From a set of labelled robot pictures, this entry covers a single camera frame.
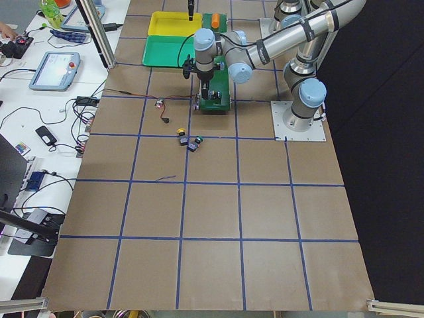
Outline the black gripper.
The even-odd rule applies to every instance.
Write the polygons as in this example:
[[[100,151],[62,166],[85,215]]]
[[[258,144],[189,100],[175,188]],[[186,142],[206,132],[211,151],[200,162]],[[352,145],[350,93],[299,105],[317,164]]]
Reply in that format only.
[[[194,0],[187,1],[187,12],[189,21],[192,21],[194,15]],[[200,80],[200,92],[202,99],[209,99],[209,82],[213,79],[213,75],[214,70],[197,72],[197,77]]]

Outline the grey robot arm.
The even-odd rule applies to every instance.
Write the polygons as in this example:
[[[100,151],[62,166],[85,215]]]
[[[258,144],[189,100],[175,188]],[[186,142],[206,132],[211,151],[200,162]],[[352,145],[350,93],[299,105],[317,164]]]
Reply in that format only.
[[[249,41],[264,38],[295,23],[298,18],[311,10],[308,1],[206,1],[209,10],[199,10],[201,1],[188,1],[182,18],[192,25],[195,15],[201,15],[201,26],[205,25],[205,15],[224,15],[225,22],[220,23],[217,17],[209,26],[215,32],[242,30],[249,36]]]
[[[297,54],[284,68],[284,79],[294,101],[283,114],[283,120],[292,131],[308,131],[317,120],[315,113],[327,94],[324,83],[316,78],[319,61],[326,55],[338,30],[349,24],[365,4],[362,0],[318,1],[314,4],[315,10],[288,25],[281,25],[254,44],[247,44],[241,31],[217,33],[201,28],[194,33],[195,56],[187,57],[182,66],[183,75],[188,78],[192,73],[197,74],[201,96],[208,99],[217,56],[224,57],[235,83],[245,83],[254,69],[296,47]]]

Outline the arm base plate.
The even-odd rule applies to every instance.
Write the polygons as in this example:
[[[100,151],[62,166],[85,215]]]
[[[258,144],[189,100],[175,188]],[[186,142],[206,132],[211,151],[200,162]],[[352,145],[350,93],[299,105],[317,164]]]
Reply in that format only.
[[[292,113],[292,101],[271,101],[274,139],[294,142],[325,142],[322,116],[318,109],[309,119]]]
[[[262,40],[281,29],[281,22],[275,18],[260,18],[259,25]]]

